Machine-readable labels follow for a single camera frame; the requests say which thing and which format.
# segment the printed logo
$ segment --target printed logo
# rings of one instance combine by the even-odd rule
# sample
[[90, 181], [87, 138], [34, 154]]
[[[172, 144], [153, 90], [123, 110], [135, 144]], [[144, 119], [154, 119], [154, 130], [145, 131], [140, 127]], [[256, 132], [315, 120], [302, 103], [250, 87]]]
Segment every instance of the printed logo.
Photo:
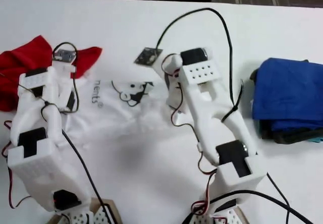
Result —
[[113, 81], [111, 81], [111, 84], [115, 91], [119, 93], [120, 100], [126, 102], [130, 107], [139, 104], [143, 96], [148, 94], [148, 86], [153, 87], [152, 82], [132, 83], [129, 86], [123, 87], [124, 89], [117, 89]]
[[101, 83], [101, 80], [96, 80], [94, 83], [94, 88], [92, 93], [92, 103], [97, 104], [97, 107], [102, 108], [103, 103], [100, 101], [100, 96], [99, 96], [100, 83]]

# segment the red wire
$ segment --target red wire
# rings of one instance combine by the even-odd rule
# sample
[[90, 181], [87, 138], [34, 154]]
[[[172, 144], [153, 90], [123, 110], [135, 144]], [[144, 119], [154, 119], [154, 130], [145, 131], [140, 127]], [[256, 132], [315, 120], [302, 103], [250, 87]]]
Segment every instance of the red wire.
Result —
[[[8, 123], [11, 123], [12, 121], [5, 121], [4, 126], [7, 127], [9, 130], [11, 127], [8, 125]], [[1, 151], [1, 155], [8, 161], [8, 154], [5, 154], [5, 151], [8, 149], [8, 147], [11, 145], [11, 142], [9, 142], [6, 146]], [[12, 204], [12, 186], [13, 186], [13, 175], [12, 175], [12, 170], [8, 167], [8, 173], [9, 173], [9, 192], [8, 192], [8, 201], [9, 201], [9, 206], [11, 209], [16, 209], [25, 199], [31, 197], [26, 196], [22, 198], [16, 206]]]
[[[208, 177], [208, 181], [207, 181], [207, 185], [206, 185], [206, 191], [205, 191], [205, 200], [195, 201], [191, 205], [191, 212], [194, 213], [195, 215], [204, 215], [207, 212], [208, 208], [209, 208], [209, 205], [210, 205], [210, 201], [209, 201], [209, 185], [210, 185], [211, 178], [215, 173], [216, 172], [213, 172]], [[202, 206], [202, 209], [196, 212], [195, 208], [201, 207], [201, 206]]]
[[6, 146], [4, 146], [4, 148], [2, 149], [1, 151], [1, 155], [4, 157], [4, 158], [8, 158], [8, 155], [5, 154], [5, 151], [7, 150], [7, 148], [11, 145], [11, 142], [9, 142]]
[[198, 160], [198, 162], [197, 162], [197, 167], [198, 167], [198, 169], [199, 169], [203, 174], [205, 174], [205, 175], [211, 175], [211, 174], [213, 174], [213, 173], [216, 173], [216, 172], [217, 172], [217, 170], [218, 170], [217, 168], [215, 168], [214, 170], [209, 171], [209, 172], [203, 171], [203, 170], [201, 169], [200, 164], [201, 164], [202, 158], [203, 158], [203, 152], [201, 152], [201, 157], [200, 157], [200, 159], [199, 159], [199, 160]]

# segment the cable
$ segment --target cable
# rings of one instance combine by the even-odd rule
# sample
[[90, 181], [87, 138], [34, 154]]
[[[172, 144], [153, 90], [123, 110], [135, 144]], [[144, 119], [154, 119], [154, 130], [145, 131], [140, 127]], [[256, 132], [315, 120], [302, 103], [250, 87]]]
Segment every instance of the cable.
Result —
[[12, 204], [12, 186], [13, 186], [13, 175], [11, 169], [8, 167], [8, 173], [9, 173], [9, 193], [8, 193], [8, 200], [9, 200], [9, 206], [11, 209], [16, 209], [25, 199], [30, 198], [31, 196], [26, 196], [22, 198], [16, 206]]
[[157, 53], [157, 50], [158, 50], [158, 47], [161, 43], [161, 40], [163, 39], [163, 37], [165, 36], [166, 32], [170, 29], [170, 27], [172, 25], [174, 25], [177, 21], [179, 21], [180, 19], [188, 16], [188, 15], [191, 15], [191, 14], [194, 14], [194, 13], [197, 13], [197, 12], [201, 12], [201, 11], [211, 11], [213, 12], [214, 14], [216, 14], [219, 19], [221, 20], [222, 22], [222, 25], [224, 27], [224, 30], [226, 32], [226, 36], [227, 36], [227, 40], [228, 40], [228, 45], [229, 45], [229, 91], [230, 91], [230, 99], [231, 99], [231, 102], [232, 102], [232, 109], [225, 115], [225, 118], [223, 118], [223, 121], [225, 121], [226, 118], [228, 118], [228, 116], [230, 114], [232, 114], [233, 112], [235, 112], [237, 109], [238, 109], [238, 104], [240, 102], [240, 100], [238, 100], [236, 103], [234, 103], [234, 99], [233, 99], [233, 86], [232, 86], [232, 54], [233, 54], [233, 49], [232, 49], [232, 44], [231, 44], [231, 38], [230, 38], [230, 34], [229, 34], [229, 30], [228, 30], [228, 27], [227, 27], [227, 24], [224, 20], [224, 18], [222, 17], [222, 15], [216, 11], [215, 9], [212, 9], [212, 8], [201, 8], [201, 9], [197, 9], [197, 10], [193, 10], [193, 11], [189, 11], [179, 17], [177, 17], [176, 19], [174, 19], [167, 27], [166, 29], [163, 31], [163, 33], [161, 34], [157, 44], [156, 44], [156, 48], [155, 48], [155, 52]]
[[210, 206], [210, 200], [209, 200], [210, 199], [210, 194], [209, 194], [210, 188], [209, 188], [209, 186], [210, 186], [211, 178], [215, 174], [216, 174], [216, 171], [212, 172], [208, 177], [208, 181], [206, 184], [206, 191], [205, 191], [205, 200], [195, 201], [191, 205], [191, 212], [194, 213], [195, 215], [204, 215], [208, 211], [208, 208]]
[[[270, 180], [270, 182], [273, 184], [273, 186], [276, 188], [276, 190], [278, 191], [278, 193], [281, 195], [281, 197], [284, 199], [284, 201], [286, 202], [286, 204], [288, 206], [289, 205], [289, 202], [287, 200], [287, 198], [284, 196], [284, 194], [281, 192], [281, 190], [278, 188], [278, 186], [276, 185], [276, 183], [273, 181], [272, 177], [269, 175], [269, 173], [267, 173], [267, 177], [268, 179]], [[286, 215], [286, 224], [288, 224], [288, 221], [289, 221], [289, 210], [287, 210], [287, 215]]]
[[67, 221], [69, 222], [69, 224], [71, 224], [71, 219], [69, 218], [68, 215], [65, 215], [64, 213], [62, 213], [61, 216], [65, 217], [67, 219]]
[[171, 56], [174, 56], [174, 55], [177, 55], [177, 53], [171, 53], [171, 54], [168, 54], [165, 58], [164, 58], [164, 60], [162, 61], [162, 63], [161, 63], [161, 70], [166, 74], [166, 75], [168, 75], [168, 76], [173, 76], [173, 74], [175, 73], [175, 72], [173, 72], [173, 74], [169, 74], [169, 73], [167, 73], [166, 72], [166, 70], [163, 68], [163, 65], [164, 65], [164, 63], [166, 62], [166, 60], [169, 58], [169, 57], [171, 57]]
[[[237, 194], [251, 194], [251, 195], [257, 195], [260, 196], [262, 198], [265, 198], [273, 203], [275, 203], [276, 205], [279, 205], [280, 207], [286, 209], [287, 211], [289, 211], [290, 213], [292, 213], [294, 216], [296, 216], [298, 219], [300, 219], [302, 222], [304, 222], [305, 224], [313, 224], [310, 220], [308, 220], [306, 217], [304, 217], [302, 214], [300, 214], [299, 212], [297, 212], [295, 209], [293, 209], [292, 207], [284, 204], [283, 202], [260, 192], [257, 191], [253, 191], [253, 190], [237, 190], [237, 191], [233, 191], [224, 195], [221, 195], [213, 200], [211, 200], [210, 204], [215, 203], [219, 200], [225, 199], [229, 196], [233, 196], [233, 195], [237, 195]], [[190, 213], [182, 222], [182, 224], [188, 224], [189, 221], [192, 219], [193, 213]]]
[[171, 114], [171, 122], [172, 122], [173, 126], [175, 126], [175, 127], [182, 127], [182, 126], [189, 126], [189, 127], [191, 127], [191, 128], [192, 128], [192, 130], [193, 130], [193, 132], [194, 132], [194, 134], [195, 134], [195, 137], [196, 137], [197, 141], [199, 142], [199, 139], [198, 139], [198, 136], [197, 136], [197, 134], [196, 134], [196, 132], [195, 132], [195, 129], [194, 129], [194, 127], [193, 127], [191, 124], [189, 124], [189, 123], [184, 123], [184, 124], [176, 125], [176, 124], [174, 123], [173, 116], [174, 116], [174, 114], [179, 110], [179, 108], [182, 106], [182, 104], [183, 104], [183, 100], [184, 100], [183, 90], [182, 90], [182, 86], [181, 86], [181, 84], [180, 84], [180, 83], [178, 83], [178, 87], [179, 87], [179, 89], [181, 90], [181, 102], [180, 102], [180, 104], [178, 105], [178, 107], [177, 107], [177, 108], [173, 111], [173, 113]]
[[77, 100], [77, 102], [76, 102], [76, 109], [75, 110], [65, 110], [65, 111], [61, 111], [61, 113], [75, 113], [75, 112], [77, 112], [78, 110], [79, 110], [79, 106], [80, 106], [80, 97], [79, 97], [79, 93], [78, 93], [78, 91], [77, 91], [77, 87], [76, 87], [76, 81], [75, 81], [75, 79], [76, 79], [76, 71], [77, 71], [77, 59], [78, 59], [78, 52], [77, 52], [77, 48], [76, 48], [76, 46], [74, 45], [74, 44], [72, 44], [72, 43], [70, 43], [70, 42], [68, 42], [68, 41], [65, 41], [65, 42], [62, 42], [62, 43], [60, 43], [60, 44], [58, 44], [55, 48], [54, 48], [54, 50], [52, 51], [52, 58], [53, 58], [53, 60], [57, 60], [56, 58], [55, 58], [55, 52], [62, 46], [62, 45], [70, 45], [70, 46], [72, 46], [72, 48], [74, 49], [74, 51], [75, 51], [75, 59], [74, 59], [74, 61], [72, 62], [72, 64], [74, 64], [74, 66], [75, 66], [75, 72], [73, 73], [73, 86], [74, 86], [74, 90], [75, 90], [75, 95], [76, 95], [76, 100]]
[[82, 156], [80, 155], [79, 151], [76, 149], [76, 147], [75, 147], [75, 146], [74, 146], [74, 144], [72, 143], [71, 139], [68, 137], [68, 135], [66, 134], [66, 132], [65, 132], [63, 129], [62, 129], [62, 133], [63, 133], [63, 136], [64, 136], [64, 137], [66, 138], [66, 140], [68, 141], [68, 143], [71, 145], [72, 149], [74, 150], [74, 152], [76, 153], [76, 155], [78, 156], [78, 158], [80, 159], [81, 164], [83, 165], [83, 168], [84, 168], [84, 170], [85, 170], [85, 172], [86, 172], [86, 175], [87, 175], [87, 177], [89, 178], [89, 181], [90, 181], [90, 183], [91, 183], [91, 185], [92, 185], [92, 187], [93, 187], [93, 190], [94, 190], [94, 192], [95, 192], [95, 194], [96, 194], [96, 196], [97, 196], [97, 198], [98, 198], [98, 200], [99, 200], [99, 202], [100, 202], [100, 205], [102, 206], [103, 211], [104, 211], [104, 213], [105, 213], [105, 215], [106, 215], [106, 217], [107, 217], [107, 221], [108, 221], [108, 223], [109, 223], [109, 224], [111, 224], [111, 221], [110, 221], [109, 215], [107, 214], [106, 208], [105, 208], [105, 206], [104, 206], [104, 202], [102, 201], [102, 199], [101, 199], [101, 197], [100, 197], [100, 195], [99, 195], [99, 193], [98, 193], [98, 191], [97, 191], [97, 189], [96, 189], [96, 186], [95, 186], [95, 184], [94, 184], [94, 182], [93, 182], [93, 180], [92, 180], [92, 177], [91, 177], [91, 175], [90, 175], [90, 172], [89, 172], [89, 170], [87, 169], [87, 166], [86, 166], [86, 164], [85, 164], [85, 162], [84, 162], [84, 160], [83, 160]]
[[217, 169], [217, 168], [215, 168], [214, 170], [209, 171], [209, 172], [203, 171], [203, 170], [201, 169], [201, 166], [200, 166], [201, 161], [202, 161], [202, 158], [203, 158], [203, 152], [201, 152], [201, 157], [200, 157], [200, 159], [199, 159], [199, 160], [198, 160], [198, 162], [197, 162], [197, 167], [198, 167], [198, 169], [199, 169], [203, 174], [205, 174], [205, 175], [211, 175], [211, 174], [216, 173], [216, 172], [218, 171], [218, 169]]
[[225, 116], [221, 119], [222, 123], [229, 117], [229, 115], [231, 115], [233, 112], [235, 112], [238, 109], [238, 105], [239, 105], [241, 97], [242, 97], [243, 89], [244, 89], [244, 84], [243, 84], [243, 81], [241, 80], [241, 87], [240, 87], [238, 100], [235, 103], [235, 105], [232, 107], [232, 109], [228, 113], [226, 113]]
[[[2, 149], [1, 151], [1, 155], [6, 159], [6, 161], [8, 162], [8, 155], [5, 154], [5, 151], [8, 149], [8, 147], [11, 145], [11, 142], [9, 142], [6, 146], [4, 146], [4, 148]], [[26, 196], [24, 198], [22, 198], [18, 204], [16, 206], [14, 206], [12, 204], [12, 187], [13, 187], [13, 175], [12, 175], [12, 171], [11, 169], [8, 167], [8, 173], [9, 173], [9, 192], [8, 192], [8, 202], [9, 202], [9, 206], [11, 209], [16, 209], [25, 199], [28, 199], [30, 198], [31, 196]]]

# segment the white plastic part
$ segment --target white plastic part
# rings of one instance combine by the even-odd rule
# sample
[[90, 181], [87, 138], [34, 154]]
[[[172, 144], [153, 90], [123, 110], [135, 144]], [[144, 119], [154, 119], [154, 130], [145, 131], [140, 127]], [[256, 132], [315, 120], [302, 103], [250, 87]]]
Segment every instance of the white plastic part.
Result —
[[165, 66], [165, 71], [172, 74], [176, 69], [179, 69], [183, 64], [183, 60], [180, 55], [176, 54], [172, 56], [171, 62]]
[[221, 75], [213, 61], [204, 61], [181, 67], [179, 78], [180, 82], [187, 86], [220, 79]]
[[[266, 169], [263, 166], [262, 157], [259, 155], [253, 155], [246, 157], [245, 161], [251, 174], [243, 177], [238, 176], [232, 162], [218, 166], [218, 171], [215, 175], [214, 181], [209, 188], [211, 200], [235, 190], [254, 190], [256, 188], [259, 182], [266, 175]], [[210, 205], [208, 213], [214, 213], [220, 206], [233, 199], [237, 200], [237, 205], [242, 204], [249, 198], [249, 196], [249, 194], [239, 194], [219, 200]]]
[[94, 224], [92, 211], [76, 211], [65, 213], [69, 220], [62, 216], [58, 224]]
[[89, 206], [90, 194], [82, 185], [81, 176], [61, 157], [56, 145], [45, 138], [37, 141], [37, 154], [24, 158], [24, 147], [8, 151], [8, 167], [23, 181], [27, 192], [47, 211], [54, 211], [53, 193], [66, 190]]
[[244, 224], [234, 209], [221, 211], [216, 215], [193, 215], [189, 224], [225, 224], [225, 220], [214, 217], [226, 217], [228, 224]]
[[[114, 219], [112, 218], [112, 214], [109, 210], [109, 208], [107, 206], [105, 206], [105, 209], [106, 209], [106, 212], [109, 216], [109, 219], [110, 219], [110, 223], [111, 224], [116, 224], [114, 222]], [[107, 217], [103, 211], [103, 208], [102, 206], [99, 208], [99, 210], [97, 210], [96, 214], [94, 215], [94, 224], [107, 224], [108, 221], [107, 221]]]
[[[72, 65], [67, 65], [67, 67], [69, 71], [75, 68]], [[10, 131], [10, 140], [14, 146], [18, 146], [20, 133], [32, 130], [37, 122], [44, 121], [41, 116], [41, 109], [45, 105], [44, 100], [56, 104], [57, 107], [66, 107], [72, 92], [73, 81], [70, 78], [70, 72], [59, 75], [56, 68], [51, 66], [47, 68], [47, 72], [38, 75], [27, 78], [26, 74], [20, 75], [20, 84], [28, 89], [32, 89], [34, 86], [43, 86], [43, 100], [36, 98], [30, 91], [18, 87], [19, 102]], [[62, 145], [62, 142], [66, 143], [66, 141], [62, 136], [62, 118], [57, 107], [54, 105], [46, 107], [43, 110], [43, 115], [48, 123], [47, 135], [56, 145]]]
[[[210, 199], [234, 190], [255, 189], [266, 175], [266, 170], [263, 166], [262, 158], [256, 155], [255, 143], [249, 134], [241, 113], [237, 110], [224, 123], [221, 122], [221, 119], [232, 109], [233, 104], [222, 82], [221, 74], [218, 71], [216, 63], [213, 60], [208, 60], [182, 66], [178, 80], [183, 89], [183, 103], [187, 104], [186, 112], [191, 113], [194, 130], [199, 138], [197, 148], [200, 152], [203, 152], [203, 156], [212, 165], [218, 167], [214, 182], [209, 188]], [[174, 80], [171, 84], [173, 86], [170, 86], [170, 89], [178, 85]], [[171, 97], [180, 98], [181, 95], [174, 94], [170, 91], [169, 98]], [[176, 99], [169, 99], [169, 101], [175, 102]], [[213, 132], [217, 130], [217, 126], [220, 126], [220, 124], [224, 124], [233, 133], [235, 139], [240, 140], [244, 144], [245, 151], [248, 153], [248, 157], [245, 157], [244, 160], [251, 174], [239, 177], [232, 162], [219, 165], [219, 155], [216, 147], [225, 144], [225, 142], [217, 142], [214, 139]], [[220, 206], [230, 200], [236, 199], [237, 205], [241, 204], [248, 197], [248, 194], [227, 197], [211, 204], [207, 213], [214, 214]]]
[[[179, 72], [184, 98], [194, 120], [194, 129], [200, 140], [204, 156], [214, 166], [219, 165], [219, 157], [215, 150], [217, 145], [212, 137], [212, 121], [218, 121], [233, 107], [228, 91], [223, 85], [220, 73], [214, 61], [205, 61], [183, 66]], [[210, 100], [202, 96], [200, 84], [207, 89]], [[236, 139], [240, 139], [247, 148], [249, 155], [255, 155], [255, 144], [239, 111], [233, 112], [225, 121]]]
[[[68, 209], [77, 212], [89, 209], [91, 198], [83, 177], [62, 159], [58, 149], [63, 143], [67, 145], [62, 135], [62, 118], [57, 105], [60, 102], [62, 106], [66, 106], [65, 95], [71, 94], [71, 88], [62, 87], [62, 82], [72, 83], [70, 71], [74, 66], [66, 67], [67, 71], [60, 74], [55, 67], [48, 67], [45, 73], [20, 76], [20, 84], [28, 89], [43, 87], [42, 99], [19, 87], [18, 108], [10, 132], [10, 139], [15, 147], [8, 151], [8, 167], [23, 181], [27, 192], [47, 211], [56, 210], [54, 192], [65, 190], [75, 194], [81, 201], [80, 205]], [[46, 106], [45, 101], [56, 105]], [[41, 110], [44, 106], [43, 119]], [[19, 136], [40, 127], [45, 128], [47, 138], [36, 142], [35, 155], [25, 157], [24, 146], [18, 146]]]

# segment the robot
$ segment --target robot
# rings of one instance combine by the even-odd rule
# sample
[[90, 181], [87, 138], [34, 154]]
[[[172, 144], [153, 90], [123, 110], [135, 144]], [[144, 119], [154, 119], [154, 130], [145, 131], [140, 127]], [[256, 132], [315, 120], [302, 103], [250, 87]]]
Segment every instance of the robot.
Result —
[[[235, 190], [254, 190], [266, 176], [266, 169], [241, 113], [236, 110], [227, 116], [233, 104], [211, 51], [196, 48], [172, 55], [163, 71], [169, 86], [167, 104], [188, 115], [187, 119], [193, 119], [197, 149], [216, 167], [214, 181], [207, 193], [209, 199]], [[214, 122], [224, 124], [236, 140], [217, 142], [211, 134], [216, 131]], [[248, 195], [240, 194], [217, 201], [208, 207], [205, 215], [221, 216], [247, 198]]]
[[60, 152], [67, 144], [61, 112], [75, 105], [70, 76], [74, 72], [71, 64], [53, 62], [20, 75], [19, 103], [10, 131], [14, 147], [8, 151], [8, 167], [38, 204], [58, 214], [84, 212], [91, 203], [83, 178]]
[[[167, 104], [193, 120], [197, 149], [216, 167], [209, 198], [255, 189], [266, 170], [240, 112], [233, 111], [221, 121], [233, 104], [210, 50], [196, 48], [173, 55], [165, 71]], [[72, 110], [75, 104], [71, 72], [75, 72], [73, 65], [57, 62], [20, 76], [24, 87], [18, 89], [19, 104], [10, 134], [14, 148], [8, 153], [8, 166], [24, 182], [28, 193], [44, 209], [58, 214], [88, 211], [91, 201], [80, 175], [62, 161], [59, 151], [66, 144], [61, 112]], [[210, 134], [216, 131], [214, 122], [224, 124], [236, 140], [217, 142]], [[230, 196], [212, 203], [203, 215], [232, 209], [247, 198], [246, 194]]]

